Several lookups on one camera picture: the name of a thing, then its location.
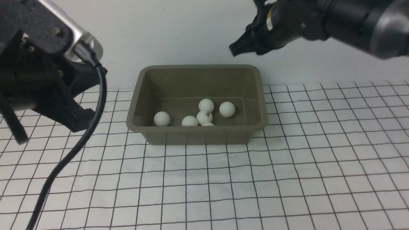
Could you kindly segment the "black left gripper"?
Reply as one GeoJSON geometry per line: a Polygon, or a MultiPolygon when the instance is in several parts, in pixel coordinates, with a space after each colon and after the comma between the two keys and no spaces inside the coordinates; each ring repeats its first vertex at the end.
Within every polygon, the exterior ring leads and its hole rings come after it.
{"type": "Polygon", "coordinates": [[[85,64],[73,51],[50,54],[22,31],[1,31],[1,110],[32,109],[70,129],[86,130],[95,115],[76,101],[79,94],[98,86],[106,98],[107,70],[85,64]]]}

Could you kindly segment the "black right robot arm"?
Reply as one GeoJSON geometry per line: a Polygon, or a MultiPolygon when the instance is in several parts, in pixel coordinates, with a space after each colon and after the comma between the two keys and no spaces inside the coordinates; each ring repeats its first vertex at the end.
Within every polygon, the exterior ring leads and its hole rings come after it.
{"type": "Polygon", "coordinates": [[[336,39],[376,58],[408,56],[407,0],[277,0],[254,1],[257,15],[231,54],[263,55],[304,38],[336,39]]]}

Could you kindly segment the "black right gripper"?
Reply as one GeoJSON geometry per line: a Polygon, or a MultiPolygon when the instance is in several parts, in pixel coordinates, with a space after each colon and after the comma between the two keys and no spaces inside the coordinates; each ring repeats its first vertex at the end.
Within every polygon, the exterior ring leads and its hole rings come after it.
{"type": "Polygon", "coordinates": [[[229,45],[231,54],[263,55],[298,38],[325,41],[322,0],[255,0],[257,15],[239,39],[229,45]]]}

